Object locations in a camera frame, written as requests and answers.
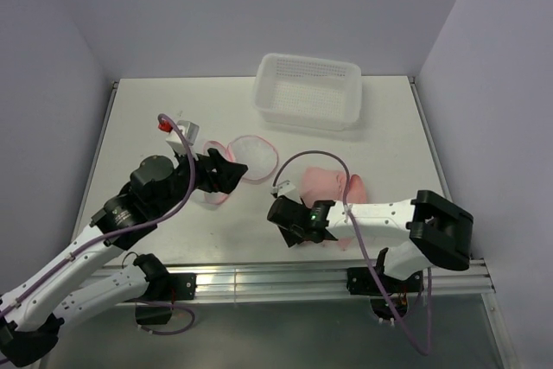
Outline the pink bra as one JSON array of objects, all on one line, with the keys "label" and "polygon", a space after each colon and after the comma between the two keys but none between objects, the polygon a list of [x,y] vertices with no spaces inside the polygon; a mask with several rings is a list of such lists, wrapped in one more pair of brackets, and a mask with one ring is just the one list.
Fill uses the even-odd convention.
[{"label": "pink bra", "polygon": [[341,200],[346,184],[349,184],[348,203],[368,202],[365,183],[359,175],[353,174],[347,180],[343,171],[318,167],[309,167],[305,170],[299,195],[307,207],[312,207],[318,200]]}]

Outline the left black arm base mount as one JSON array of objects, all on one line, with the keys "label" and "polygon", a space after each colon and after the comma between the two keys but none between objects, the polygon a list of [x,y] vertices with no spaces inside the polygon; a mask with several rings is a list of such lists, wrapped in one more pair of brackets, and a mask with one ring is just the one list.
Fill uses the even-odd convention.
[{"label": "left black arm base mount", "polygon": [[169,273],[151,282],[145,293],[134,300],[136,324],[141,328],[166,325],[179,309],[190,317],[187,328],[192,327],[196,320],[194,312],[187,307],[178,306],[177,303],[193,300],[195,289],[194,273]]}]

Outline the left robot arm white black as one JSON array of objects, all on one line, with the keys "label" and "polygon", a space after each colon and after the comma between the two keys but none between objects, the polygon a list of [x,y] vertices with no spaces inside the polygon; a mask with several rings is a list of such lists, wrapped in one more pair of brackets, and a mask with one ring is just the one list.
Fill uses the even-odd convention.
[{"label": "left robot arm white black", "polygon": [[153,232],[191,192],[230,194],[247,172],[216,149],[192,157],[149,156],[118,195],[96,212],[81,234],[26,283],[1,296],[1,353],[16,367],[35,363],[69,328],[119,302],[155,300],[168,290],[169,273],[142,254],[111,277],[81,284],[107,262]]}]

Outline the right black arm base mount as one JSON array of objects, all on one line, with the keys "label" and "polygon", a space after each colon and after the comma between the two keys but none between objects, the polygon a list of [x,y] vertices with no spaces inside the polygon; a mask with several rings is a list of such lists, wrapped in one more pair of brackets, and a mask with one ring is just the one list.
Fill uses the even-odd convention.
[{"label": "right black arm base mount", "polygon": [[[415,303],[417,303],[424,290],[421,271],[404,281],[387,276],[381,276],[380,280],[386,294],[390,297],[391,304],[396,307],[401,317],[405,317],[410,312],[409,295],[416,294]],[[352,296],[368,296],[370,298],[372,312],[377,316],[379,323],[392,324],[396,321],[391,306],[385,300],[366,267],[352,267],[346,270],[346,289]]]}]

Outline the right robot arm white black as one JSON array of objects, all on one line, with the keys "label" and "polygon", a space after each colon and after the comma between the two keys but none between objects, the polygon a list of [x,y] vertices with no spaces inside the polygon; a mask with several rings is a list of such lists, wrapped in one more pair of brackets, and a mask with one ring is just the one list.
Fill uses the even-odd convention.
[{"label": "right robot arm white black", "polygon": [[470,265],[473,215],[429,190],[399,202],[318,200],[312,207],[279,195],[267,220],[289,247],[354,238],[364,249],[368,238],[394,241],[380,251],[373,272],[375,284],[385,291],[430,266],[465,271]]}]

